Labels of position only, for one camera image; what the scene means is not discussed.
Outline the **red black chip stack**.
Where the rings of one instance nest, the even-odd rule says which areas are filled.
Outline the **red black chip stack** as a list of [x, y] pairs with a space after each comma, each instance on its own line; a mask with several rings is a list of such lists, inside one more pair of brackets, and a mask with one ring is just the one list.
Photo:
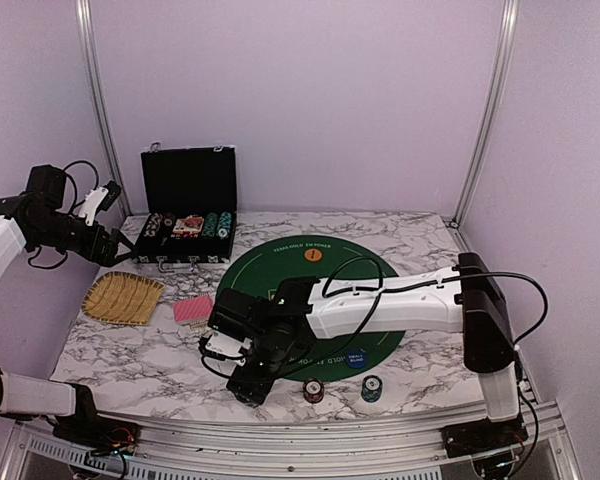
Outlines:
[[303, 383], [303, 398], [310, 404], [320, 403], [324, 398], [324, 384], [316, 378], [309, 378]]

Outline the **blue small blind button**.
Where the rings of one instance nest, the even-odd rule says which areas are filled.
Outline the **blue small blind button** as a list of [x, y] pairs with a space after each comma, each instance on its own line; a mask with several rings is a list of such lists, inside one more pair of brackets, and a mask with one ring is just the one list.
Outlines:
[[368, 357], [362, 349], [349, 351], [345, 355], [345, 363], [349, 368], [363, 369], [368, 364]]

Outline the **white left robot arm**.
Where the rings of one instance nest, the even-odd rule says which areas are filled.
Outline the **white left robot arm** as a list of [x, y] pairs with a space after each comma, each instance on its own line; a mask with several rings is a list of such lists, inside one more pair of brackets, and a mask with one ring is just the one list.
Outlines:
[[[21, 294], [7, 292], [9, 287], [24, 285], [15, 278], [23, 271], [23, 253], [42, 246], [63, 254], [74, 252], [103, 267], [113, 267], [136, 253], [133, 242], [120, 230], [106, 230], [91, 212], [79, 217], [61, 213], [41, 192], [0, 199], [0, 300], [15, 301], [11, 313], [25, 309]], [[107, 432], [88, 387], [0, 368], [0, 416], [8, 415], [55, 416], [86, 445], [99, 444]]]

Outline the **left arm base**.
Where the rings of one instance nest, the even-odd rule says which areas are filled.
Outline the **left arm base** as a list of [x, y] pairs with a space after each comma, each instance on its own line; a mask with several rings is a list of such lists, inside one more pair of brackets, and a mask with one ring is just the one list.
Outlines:
[[95, 419], [57, 417], [53, 427], [56, 438], [89, 447], [95, 456], [108, 453], [127, 453], [137, 443], [138, 424], [97, 416]]

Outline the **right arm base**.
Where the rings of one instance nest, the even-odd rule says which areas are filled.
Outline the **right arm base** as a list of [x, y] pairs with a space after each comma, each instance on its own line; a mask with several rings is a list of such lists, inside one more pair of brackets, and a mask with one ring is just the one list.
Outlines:
[[529, 438], [522, 414], [511, 420], [494, 422], [488, 418], [448, 425], [441, 429], [449, 458], [476, 455], [517, 445]]

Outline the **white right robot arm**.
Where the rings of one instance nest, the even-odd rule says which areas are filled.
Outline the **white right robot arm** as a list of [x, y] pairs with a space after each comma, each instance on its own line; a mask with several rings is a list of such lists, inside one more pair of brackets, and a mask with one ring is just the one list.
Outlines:
[[472, 253], [454, 267], [410, 277], [376, 270], [356, 280], [286, 278], [272, 298], [225, 288], [211, 327], [235, 346], [226, 387], [248, 405], [262, 405], [274, 382], [289, 375], [292, 355], [320, 342], [336, 340], [331, 351], [339, 353], [363, 335], [422, 329], [462, 333], [465, 367], [478, 376], [486, 402], [487, 417], [475, 428], [482, 446], [499, 446], [520, 414], [506, 302]]

